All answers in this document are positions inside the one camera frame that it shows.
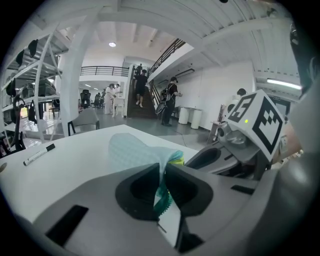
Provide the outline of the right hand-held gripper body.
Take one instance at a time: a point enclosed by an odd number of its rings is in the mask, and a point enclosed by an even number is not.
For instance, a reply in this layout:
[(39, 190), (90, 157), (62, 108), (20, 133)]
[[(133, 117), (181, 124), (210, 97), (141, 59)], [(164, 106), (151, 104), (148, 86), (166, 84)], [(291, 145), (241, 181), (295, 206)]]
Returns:
[(260, 180), (284, 136), (284, 118), (263, 90), (242, 96), (218, 126), (218, 141)]

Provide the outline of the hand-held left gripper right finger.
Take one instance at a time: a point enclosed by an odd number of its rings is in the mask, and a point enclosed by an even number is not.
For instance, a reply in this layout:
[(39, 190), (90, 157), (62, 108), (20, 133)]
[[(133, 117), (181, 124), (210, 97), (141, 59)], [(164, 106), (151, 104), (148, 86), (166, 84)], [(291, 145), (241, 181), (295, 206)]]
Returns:
[(184, 254), (207, 242), (245, 206), (257, 181), (167, 164), (165, 184), (172, 203), (165, 211), (165, 238)]

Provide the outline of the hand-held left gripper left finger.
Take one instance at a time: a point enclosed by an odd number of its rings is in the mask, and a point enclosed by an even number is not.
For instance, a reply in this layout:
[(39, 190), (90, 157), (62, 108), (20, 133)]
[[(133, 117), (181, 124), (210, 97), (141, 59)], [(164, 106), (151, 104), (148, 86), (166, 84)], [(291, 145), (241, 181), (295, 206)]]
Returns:
[(154, 212), (159, 165), (93, 178), (54, 202), (34, 227), (79, 256), (174, 256)]

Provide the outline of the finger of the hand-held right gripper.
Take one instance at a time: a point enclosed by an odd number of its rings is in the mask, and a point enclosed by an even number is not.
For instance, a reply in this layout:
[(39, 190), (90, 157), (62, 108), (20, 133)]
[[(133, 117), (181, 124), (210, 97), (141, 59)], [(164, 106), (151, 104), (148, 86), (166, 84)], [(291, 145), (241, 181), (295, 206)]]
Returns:
[(225, 177), (251, 179), (254, 175), (254, 171), (255, 171), (254, 165), (238, 164), (229, 169), (212, 171), (212, 173), (216, 175), (225, 176)]
[(211, 144), (194, 155), (186, 166), (203, 173), (228, 170), (241, 163), (222, 144)]

